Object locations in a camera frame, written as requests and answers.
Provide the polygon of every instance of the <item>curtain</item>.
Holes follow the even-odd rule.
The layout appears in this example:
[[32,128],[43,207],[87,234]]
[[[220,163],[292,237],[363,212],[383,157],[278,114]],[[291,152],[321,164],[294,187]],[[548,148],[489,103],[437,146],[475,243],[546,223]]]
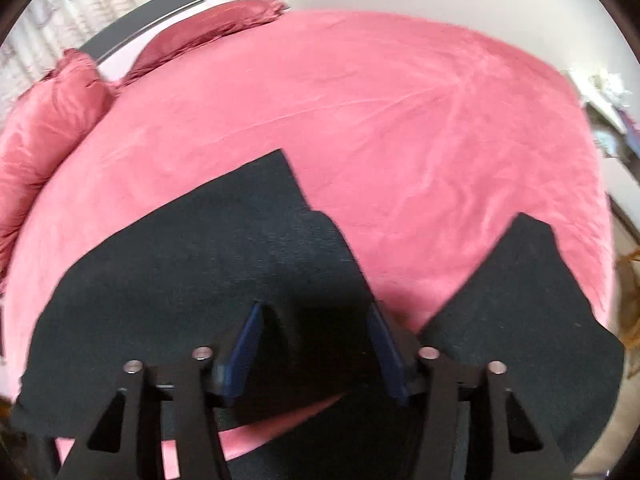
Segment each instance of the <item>curtain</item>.
[[0,132],[14,101],[79,47],[135,7],[133,0],[32,0],[0,46]]

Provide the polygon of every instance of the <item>pink pillow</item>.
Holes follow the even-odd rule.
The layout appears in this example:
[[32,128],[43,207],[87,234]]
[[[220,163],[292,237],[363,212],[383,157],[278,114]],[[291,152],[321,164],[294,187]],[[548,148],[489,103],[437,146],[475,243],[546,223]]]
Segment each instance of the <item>pink pillow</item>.
[[115,96],[93,60],[65,50],[22,94],[0,135],[0,280],[42,186],[111,107]]
[[174,23],[155,36],[140,52],[120,84],[126,86],[204,43],[273,22],[287,7],[282,0],[235,0]]

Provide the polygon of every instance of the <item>metal screw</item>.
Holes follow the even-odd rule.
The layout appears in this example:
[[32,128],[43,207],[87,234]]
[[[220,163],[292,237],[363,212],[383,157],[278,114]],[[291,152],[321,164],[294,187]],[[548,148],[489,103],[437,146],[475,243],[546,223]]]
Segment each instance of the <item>metal screw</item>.
[[127,374],[137,374],[143,367],[142,361],[138,361],[137,359],[128,361],[123,366]]
[[418,350],[418,355],[423,359],[437,359],[440,357],[440,351],[433,346],[423,346]]
[[487,365],[487,367],[489,368],[489,371],[493,372],[496,375],[503,374],[507,371],[507,365],[502,361],[491,361]]
[[204,361],[204,359],[209,359],[213,355],[213,350],[208,346],[198,346],[192,353],[191,356],[198,361]]

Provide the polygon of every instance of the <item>pink velvet blanket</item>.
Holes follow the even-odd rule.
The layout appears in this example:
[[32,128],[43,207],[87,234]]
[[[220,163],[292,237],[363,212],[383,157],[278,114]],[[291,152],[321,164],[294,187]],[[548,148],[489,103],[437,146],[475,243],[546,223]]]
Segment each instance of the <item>pink velvet blanket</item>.
[[[344,233],[376,297],[408,327],[444,306],[521,211],[552,225],[596,318],[606,320],[606,197],[588,124],[558,72],[464,28],[291,12],[124,87],[44,187],[8,274],[13,393],[34,323],[77,259],[277,148],[310,205]],[[321,408],[225,432],[227,457]],[[167,473],[176,471],[168,459]]]

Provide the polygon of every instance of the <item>pillowcase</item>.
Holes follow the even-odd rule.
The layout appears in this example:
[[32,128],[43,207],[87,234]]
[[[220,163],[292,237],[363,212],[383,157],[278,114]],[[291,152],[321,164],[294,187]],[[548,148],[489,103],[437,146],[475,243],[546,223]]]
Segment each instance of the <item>pillowcase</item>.
[[155,36],[120,80],[126,86],[185,52],[246,28],[276,20],[288,5],[282,0],[235,0],[174,23]]
[[40,188],[114,99],[94,61],[69,49],[55,69],[16,101],[0,136],[1,288],[18,232]]

